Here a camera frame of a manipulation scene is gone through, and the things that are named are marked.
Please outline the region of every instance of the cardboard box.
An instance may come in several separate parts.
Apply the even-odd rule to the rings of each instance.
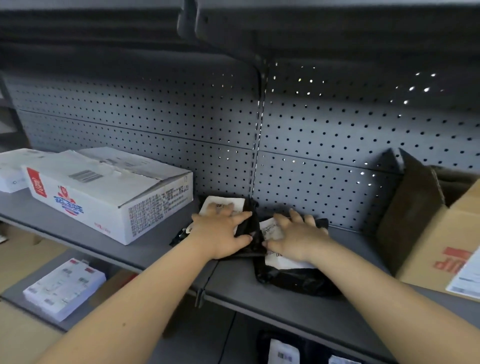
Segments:
[[[51,153],[25,148],[0,153],[0,191],[13,193],[27,188],[22,164],[49,154]]]
[[[23,165],[32,196],[129,244],[193,200],[193,173],[102,147]]]
[[[480,245],[479,176],[401,153],[405,176],[377,231],[380,255],[402,282],[480,302],[480,282],[470,295],[446,290]]]

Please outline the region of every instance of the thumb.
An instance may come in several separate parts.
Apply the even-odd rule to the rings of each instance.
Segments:
[[[235,244],[239,249],[246,247],[252,242],[253,238],[250,235],[240,235],[235,238]]]
[[[264,242],[264,247],[274,253],[283,254],[283,239],[267,240]]]

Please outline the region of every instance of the brown cardboard box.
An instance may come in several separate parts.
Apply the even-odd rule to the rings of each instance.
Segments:
[[[453,294],[446,287],[480,245],[480,176],[401,153],[405,176],[377,230],[379,253],[400,281]]]

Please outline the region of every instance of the finger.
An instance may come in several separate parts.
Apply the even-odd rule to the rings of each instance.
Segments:
[[[272,252],[282,254],[283,251],[283,239],[267,240],[263,243],[264,247]]]
[[[286,229],[292,222],[281,214],[273,214],[274,219],[278,222],[282,229]]]
[[[301,218],[300,214],[292,208],[290,209],[290,217],[292,218],[293,222],[303,224],[303,219]]]
[[[305,215],[305,223],[307,225],[313,226],[314,228],[317,227],[317,225],[315,224],[315,219],[312,215]]]
[[[239,237],[235,238],[235,246],[237,248],[236,251],[240,250],[241,248],[246,247],[250,244],[253,238],[250,235],[240,235]]]
[[[220,215],[230,216],[232,212],[233,212],[233,203],[223,206],[223,208],[220,210]]]
[[[208,204],[205,215],[207,215],[207,216],[216,215],[216,203],[215,202],[212,202],[212,203]]]
[[[251,211],[243,211],[240,212],[238,215],[232,216],[232,221],[235,226],[237,226],[244,222],[246,219],[248,219],[250,216],[252,216]]]

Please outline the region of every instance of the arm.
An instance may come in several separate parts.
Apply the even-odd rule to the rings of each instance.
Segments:
[[[285,237],[265,245],[318,267],[399,363],[480,363],[480,330],[335,242],[311,215],[290,216],[275,215]]]
[[[175,308],[210,259],[231,255],[248,245],[249,235],[233,237],[251,212],[229,217],[193,215],[190,236],[110,297],[51,346],[38,364],[143,364],[150,358]]]

